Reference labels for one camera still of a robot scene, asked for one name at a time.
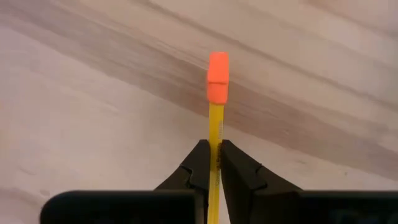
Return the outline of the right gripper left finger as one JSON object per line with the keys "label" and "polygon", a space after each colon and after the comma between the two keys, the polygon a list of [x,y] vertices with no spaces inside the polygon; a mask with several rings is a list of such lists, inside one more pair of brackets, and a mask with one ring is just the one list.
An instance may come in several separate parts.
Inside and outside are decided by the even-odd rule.
{"label": "right gripper left finger", "polygon": [[201,139],[178,168],[155,190],[194,191],[195,223],[207,224],[209,180],[210,145],[206,139]]}

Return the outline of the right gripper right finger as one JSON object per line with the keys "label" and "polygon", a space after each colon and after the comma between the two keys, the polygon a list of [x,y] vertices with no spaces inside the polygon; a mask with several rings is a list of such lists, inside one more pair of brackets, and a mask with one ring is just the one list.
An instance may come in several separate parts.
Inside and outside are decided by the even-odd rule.
{"label": "right gripper right finger", "polygon": [[300,220],[301,188],[264,167],[230,140],[221,145],[221,178],[231,224],[294,224]]}

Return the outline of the yellow pencil orange eraser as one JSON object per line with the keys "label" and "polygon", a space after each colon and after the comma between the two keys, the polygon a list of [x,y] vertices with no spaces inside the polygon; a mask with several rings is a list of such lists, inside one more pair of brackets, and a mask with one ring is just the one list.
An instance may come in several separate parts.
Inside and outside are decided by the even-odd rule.
{"label": "yellow pencil orange eraser", "polygon": [[229,57],[226,52],[210,54],[206,76],[209,101],[210,181],[207,224],[219,224],[221,143],[223,141],[224,106],[228,100]]}

